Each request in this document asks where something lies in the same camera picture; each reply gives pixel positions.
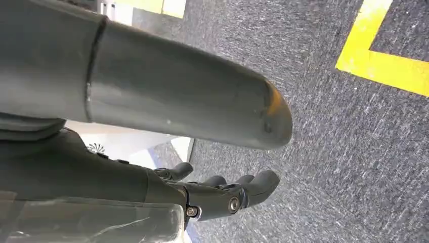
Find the screw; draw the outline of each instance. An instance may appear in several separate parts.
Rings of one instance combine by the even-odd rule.
[[[231,198],[231,200],[229,200],[229,205],[228,205],[229,212],[235,213],[238,211],[239,207],[240,207],[240,201],[238,200],[238,198],[233,197]]]
[[[198,208],[196,207],[189,207],[186,209],[186,215],[189,217],[195,217],[198,214]]]

